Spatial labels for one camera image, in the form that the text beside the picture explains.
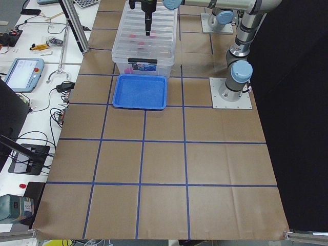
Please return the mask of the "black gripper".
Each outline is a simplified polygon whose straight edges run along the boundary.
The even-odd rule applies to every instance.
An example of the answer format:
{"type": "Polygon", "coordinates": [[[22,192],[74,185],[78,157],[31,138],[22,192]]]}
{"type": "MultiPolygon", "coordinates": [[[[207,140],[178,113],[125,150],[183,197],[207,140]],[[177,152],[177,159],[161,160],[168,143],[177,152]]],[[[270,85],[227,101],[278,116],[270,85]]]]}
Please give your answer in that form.
{"type": "Polygon", "coordinates": [[[130,9],[135,9],[136,2],[141,3],[141,9],[145,13],[145,31],[150,35],[152,24],[152,13],[156,11],[157,0],[129,0],[130,9]]]}

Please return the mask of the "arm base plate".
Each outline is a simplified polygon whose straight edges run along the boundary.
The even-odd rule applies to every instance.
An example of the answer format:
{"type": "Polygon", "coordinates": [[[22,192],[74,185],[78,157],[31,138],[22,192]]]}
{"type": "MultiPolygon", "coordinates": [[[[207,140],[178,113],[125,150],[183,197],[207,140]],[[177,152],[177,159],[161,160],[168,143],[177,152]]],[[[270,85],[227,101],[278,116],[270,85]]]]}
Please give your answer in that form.
{"type": "Polygon", "coordinates": [[[203,33],[226,35],[232,35],[234,33],[231,23],[222,25],[217,21],[216,16],[212,14],[202,13],[200,18],[203,33]]]}
{"type": "Polygon", "coordinates": [[[247,86],[239,92],[226,87],[226,78],[209,78],[213,109],[251,110],[252,103],[247,86]]]}

